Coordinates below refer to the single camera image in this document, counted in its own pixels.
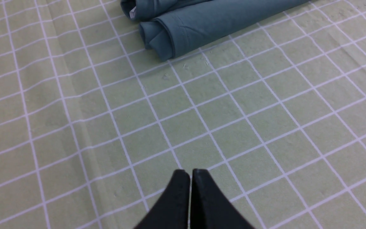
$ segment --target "fabric fold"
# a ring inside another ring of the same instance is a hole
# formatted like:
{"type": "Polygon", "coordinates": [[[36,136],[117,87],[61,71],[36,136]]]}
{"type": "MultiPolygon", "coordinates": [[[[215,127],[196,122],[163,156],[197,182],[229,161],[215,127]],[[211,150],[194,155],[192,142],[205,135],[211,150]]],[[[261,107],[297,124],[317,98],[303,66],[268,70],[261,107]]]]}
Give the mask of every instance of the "fabric fold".
{"type": "Polygon", "coordinates": [[[159,14],[141,22],[139,32],[145,48],[153,48],[162,61],[180,57],[270,16],[299,6],[308,0],[181,0],[165,10],[173,0],[135,0],[152,4],[145,16],[159,14]]]}

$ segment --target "green cutting mat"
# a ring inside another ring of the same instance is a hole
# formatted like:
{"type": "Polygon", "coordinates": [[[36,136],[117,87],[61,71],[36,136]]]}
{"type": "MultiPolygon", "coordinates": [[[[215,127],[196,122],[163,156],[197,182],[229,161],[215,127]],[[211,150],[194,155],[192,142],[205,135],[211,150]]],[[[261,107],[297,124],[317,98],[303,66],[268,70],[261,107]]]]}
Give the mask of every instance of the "green cutting mat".
{"type": "Polygon", "coordinates": [[[0,229],[130,229],[177,168],[260,229],[366,229],[366,1],[160,63],[119,0],[0,0],[0,229]]]}

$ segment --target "blue-gray fabric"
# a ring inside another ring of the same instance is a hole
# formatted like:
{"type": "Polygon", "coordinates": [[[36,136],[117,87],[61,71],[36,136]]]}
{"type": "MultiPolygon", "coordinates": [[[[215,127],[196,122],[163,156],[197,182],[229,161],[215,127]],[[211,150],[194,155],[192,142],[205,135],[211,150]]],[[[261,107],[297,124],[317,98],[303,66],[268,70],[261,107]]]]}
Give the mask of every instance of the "blue-gray fabric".
{"type": "Polygon", "coordinates": [[[180,57],[308,0],[122,0],[136,7],[145,48],[162,61],[180,57]]]}

